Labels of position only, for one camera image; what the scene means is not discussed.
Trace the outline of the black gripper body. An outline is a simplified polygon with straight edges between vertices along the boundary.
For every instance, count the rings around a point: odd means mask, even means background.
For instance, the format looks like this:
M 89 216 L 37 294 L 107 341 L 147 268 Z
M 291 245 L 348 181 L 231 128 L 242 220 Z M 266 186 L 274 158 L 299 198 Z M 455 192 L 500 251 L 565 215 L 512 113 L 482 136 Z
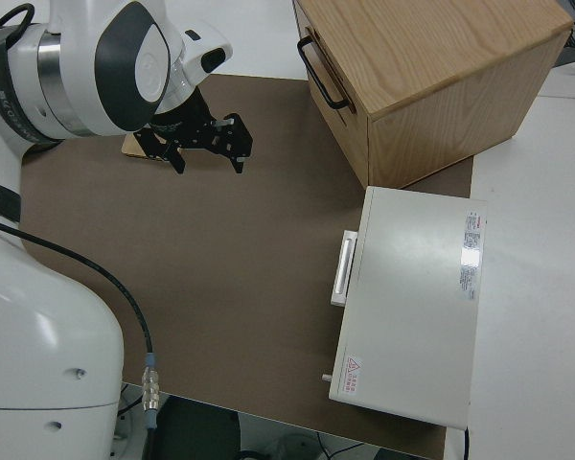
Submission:
M 175 141 L 184 149 L 207 149 L 212 145 L 215 121 L 199 89 L 178 107 L 156 114 L 149 122 L 155 134 Z

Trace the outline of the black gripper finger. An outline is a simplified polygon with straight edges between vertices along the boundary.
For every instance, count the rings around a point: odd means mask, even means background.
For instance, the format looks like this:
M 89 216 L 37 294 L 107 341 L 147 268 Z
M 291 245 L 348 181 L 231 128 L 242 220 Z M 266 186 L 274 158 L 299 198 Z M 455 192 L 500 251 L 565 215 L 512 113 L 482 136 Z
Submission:
M 161 142 L 148 127 L 134 132 L 133 136 L 146 158 L 168 162 L 178 174 L 185 172 L 186 162 L 179 153 L 176 142 Z
M 227 158 L 236 173 L 242 173 L 251 155 L 253 138 L 241 116 L 231 113 L 211 123 L 211 152 Z

